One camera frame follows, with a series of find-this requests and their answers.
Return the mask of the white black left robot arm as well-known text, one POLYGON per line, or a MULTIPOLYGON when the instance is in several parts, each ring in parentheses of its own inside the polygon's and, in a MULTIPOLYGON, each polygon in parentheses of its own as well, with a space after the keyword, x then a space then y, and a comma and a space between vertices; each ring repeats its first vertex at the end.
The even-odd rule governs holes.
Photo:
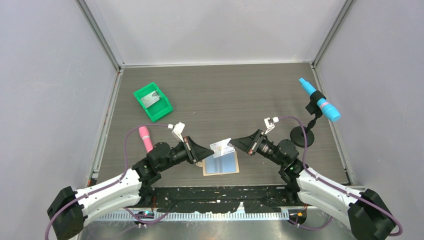
POLYGON ((137 204, 148 207, 154 199, 151 186, 161 178, 161 172, 182 162, 195 164, 213 154, 186 136, 175 147, 166 142, 155 144, 145 158, 109 180, 76 190, 67 186, 47 209, 50 221, 44 238, 53 230, 58 240, 69 240, 103 215, 137 204))

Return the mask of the black microphone stand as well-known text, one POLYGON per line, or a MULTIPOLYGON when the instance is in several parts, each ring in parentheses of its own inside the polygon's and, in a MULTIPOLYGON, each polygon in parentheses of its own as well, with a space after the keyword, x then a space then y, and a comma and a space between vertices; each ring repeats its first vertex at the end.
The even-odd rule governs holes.
POLYGON ((291 141, 300 148, 310 147, 315 141, 315 135, 312 128, 316 125, 317 120, 323 115, 321 109, 313 102, 310 102, 305 109, 314 115, 306 127, 297 126, 290 132, 291 141))

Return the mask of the beige card holder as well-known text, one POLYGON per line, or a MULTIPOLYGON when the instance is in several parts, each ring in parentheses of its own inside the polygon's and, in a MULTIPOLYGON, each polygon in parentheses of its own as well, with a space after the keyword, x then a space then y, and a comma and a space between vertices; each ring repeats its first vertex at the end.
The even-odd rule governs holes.
POLYGON ((202 168, 202 174, 205 177, 238 174, 240 172, 238 156, 235 151, 217 158, 211 155, 195 165, 202 168))

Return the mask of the green plastic bin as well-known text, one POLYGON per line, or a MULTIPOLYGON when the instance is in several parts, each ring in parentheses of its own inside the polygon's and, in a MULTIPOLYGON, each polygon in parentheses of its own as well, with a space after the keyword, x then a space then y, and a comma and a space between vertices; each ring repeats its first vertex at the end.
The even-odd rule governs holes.
POLYGON ((159 121, 174 110, 168 97, 155 82, 151 82, 136 90, 133 92, 133 96, 153 123, 159 121))

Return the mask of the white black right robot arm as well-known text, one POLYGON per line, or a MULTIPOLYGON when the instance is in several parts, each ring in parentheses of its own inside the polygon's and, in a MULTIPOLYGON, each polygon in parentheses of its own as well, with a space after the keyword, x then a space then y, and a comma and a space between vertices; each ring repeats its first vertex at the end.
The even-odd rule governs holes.
POLYGON ((320 209, 347 226, 357 240, 385 240, 398 227, 375 191, 360 191, 322 176, 299 160, 299 152, 289 139, 274 144, 258 129, 249 136, 231 139, 229 144, 250 156, 259 154, 277 164, 278 173, 286 183, 288 203, 320 209))

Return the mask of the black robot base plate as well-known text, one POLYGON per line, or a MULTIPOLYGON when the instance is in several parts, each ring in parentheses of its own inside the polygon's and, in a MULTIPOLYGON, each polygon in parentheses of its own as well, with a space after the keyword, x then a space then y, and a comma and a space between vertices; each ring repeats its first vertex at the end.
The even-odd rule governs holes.
POLYGON ((276 213, 279 209, 307 207, 284 185, 155 187, 134 208, 160 213, 234 213, 243 207, 246 213, 276 213))

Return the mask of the pink toy microphone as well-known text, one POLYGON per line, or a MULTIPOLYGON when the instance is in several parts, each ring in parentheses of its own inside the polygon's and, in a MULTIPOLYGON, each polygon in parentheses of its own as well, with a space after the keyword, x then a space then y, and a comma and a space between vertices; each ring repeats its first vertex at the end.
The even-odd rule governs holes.
POLYGON ((153 148, 153 144, 151 141, 151 136, 148 128, 146 126, 141 126, 138 128, 139 137, 141 138, 143 145, 145 147, 145 150, 147 153, 149 153, 153 148))

